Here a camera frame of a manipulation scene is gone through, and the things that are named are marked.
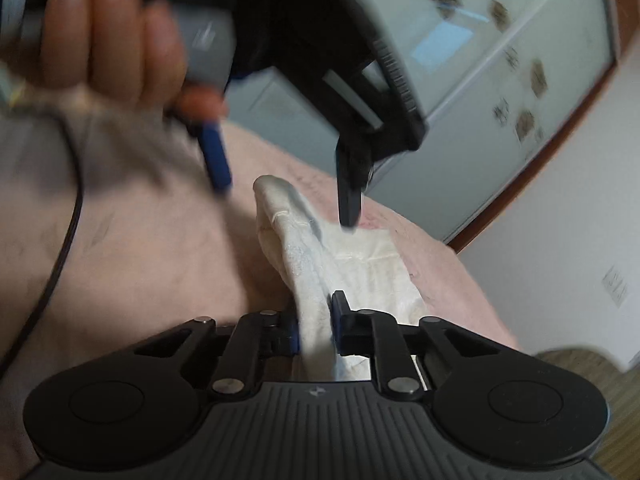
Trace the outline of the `left hand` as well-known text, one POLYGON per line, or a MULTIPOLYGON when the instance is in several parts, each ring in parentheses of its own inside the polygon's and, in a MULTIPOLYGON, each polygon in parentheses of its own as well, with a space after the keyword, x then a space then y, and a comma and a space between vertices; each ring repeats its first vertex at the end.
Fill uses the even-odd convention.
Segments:
POLYGON ((4 44, 1 61, 34 86, 86 86, 129 107, 165 107, 186 80, 186 52, 166 2, 48 0, 36 44, 4 44))

